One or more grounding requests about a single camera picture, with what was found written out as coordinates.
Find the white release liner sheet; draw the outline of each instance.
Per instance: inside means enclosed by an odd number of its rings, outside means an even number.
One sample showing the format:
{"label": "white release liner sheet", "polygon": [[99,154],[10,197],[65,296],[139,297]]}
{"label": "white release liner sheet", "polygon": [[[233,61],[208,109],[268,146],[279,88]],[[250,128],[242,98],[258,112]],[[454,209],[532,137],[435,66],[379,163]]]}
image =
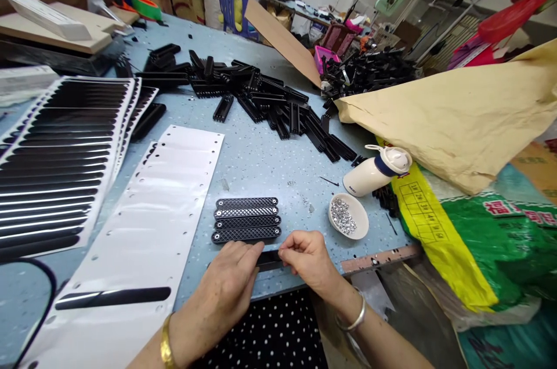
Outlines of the white release liner sheet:
{"label": "white release liner sheet", "polygon": [[168,287],[164,301],[50,310],[22,367],[124,368],[172,311],[223,134],[171,125],[56,298]]}

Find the red bag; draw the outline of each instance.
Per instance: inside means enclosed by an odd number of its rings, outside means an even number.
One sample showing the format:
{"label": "red bag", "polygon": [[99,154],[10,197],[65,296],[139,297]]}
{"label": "red bag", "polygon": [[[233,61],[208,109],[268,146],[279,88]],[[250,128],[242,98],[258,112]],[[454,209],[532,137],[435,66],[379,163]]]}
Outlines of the red bag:
{"label": "red bag", "polygon": [[500,42],[524,25],[545,1],[520,0],[482,21],[478,25],[478,34],[485,42]]}

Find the workbench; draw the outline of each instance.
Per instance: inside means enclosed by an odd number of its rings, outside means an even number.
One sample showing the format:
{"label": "workbench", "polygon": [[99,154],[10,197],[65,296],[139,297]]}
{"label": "workbench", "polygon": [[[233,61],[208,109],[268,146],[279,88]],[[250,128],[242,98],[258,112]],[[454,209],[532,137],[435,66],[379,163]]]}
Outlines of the workbench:
{"label": "workbench", "polygon": [[[199,57],[213,56],[216,62],[230,64],[233,59],[253,64],[263,74],[283,79],[285,84],[309,95],[309,104],[321,116],[324,100],[311,83],[286,61],[278,51],[256,44],[237,35],[163,15],[168,27],[148,22],[148,29],[136,28],[138,42],[126,38],[126,55],[132,65],[143,69],[148,53],[168,43],[182,47],[177,63],[189,61],[188,50]],[[115,76],[114,70],[107,76]],[[155,100],[167,106],[167,112],[141,142],[132,143],[114,186],[108,193],[100,212],[93,237],[103,227],[124,190],[149,142],[158,140],[170,125],[180,125],[225,134],[224,143],[193,245],[188,256],[179,288],[175,309],[189,298],[198,286],[207,266],[222,246],[211,242],[215,219],[215,203],[220,198],[277,197],[282,235],[265,250],[277,249],[293,230],[318,230],[325,236],[331,259],[343,274],[370,269],[384,262],[396,261],[419,254],[420,248],[406,236],[400,221],[390,219],[371,196],[360,199],[368,212],[370,229],[362,240],[350,240],[335,231],[327,211],[334,194],[345,192],[342,177],[350,170],[350,162],[341,159],[331,163],[319,153],[307,136],[291,136],[280,140],[266,121],[254,124],[237,102],[224,124],[212,119],[219,99],[198,99],[190,86],[159,94]],[[4,108],[8,114],[0,122],[4,133],[28,107],[24,103]],[[331,132],[364,156],[370,152],[364,144],[373,136],[355,124],[341,125],[338,117],[330,122]],[[338,182],[334,186],[320,176]],[[39,259],[52,268],[58,285],[68,280],[82,261],[86,248],[72,249]],[[252,299],[260,299],[295,290],[304,285],[290,269],[275,269],[257,276]],[[15,360],[29,329],[40,318],[48,298],[49,284],[45,276],[32,266],[17,263],[0,267],[0,366]]]}

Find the bangle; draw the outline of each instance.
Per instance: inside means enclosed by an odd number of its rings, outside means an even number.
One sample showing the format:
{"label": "bangle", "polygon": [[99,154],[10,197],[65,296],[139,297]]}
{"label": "bangle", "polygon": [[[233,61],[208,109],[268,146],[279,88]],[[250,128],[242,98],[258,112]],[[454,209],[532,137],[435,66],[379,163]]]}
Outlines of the bangle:
{"label": "bangle", "polygon": [[364,294],[362,294],[361,290],[359,290],[358,288],[354,287],[354,289],[358,291],[358,294],[360,294],[361,296],[361,311],[356,321],[354,321],[354,323],[352,325],[349,325],[348,327],[343,327],[338,314],[335,315],[335,321],[337,322],[338,328],[345,332],[353,331],[354,329],[356,329],[358,325],[360,325],[364,321],[364,317],[366,316],[366,299],[364,298]]}
{"label": "bangle", "polygon": [[161,357],[165,369],[175,369],[174,358],[172,357],[172,350],[170,348],[170,335],[168,334],[170,328],[170,318],[174,313],[170,313],[164,320],[162,325],[162,340],[161,340]]}

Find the woman's left hand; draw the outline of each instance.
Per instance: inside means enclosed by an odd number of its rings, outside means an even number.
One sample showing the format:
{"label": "woman's left hand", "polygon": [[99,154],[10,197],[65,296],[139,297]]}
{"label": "woman's left hand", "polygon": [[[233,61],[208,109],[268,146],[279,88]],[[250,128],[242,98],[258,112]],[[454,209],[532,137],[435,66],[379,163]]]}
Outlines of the woman's left hand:
{"label": "woman's left hand", "polygon": [[199,286],[170,321],[175,363],[187,367],[211,350],[249,307],[263,242],[230,241],[211,262]]}

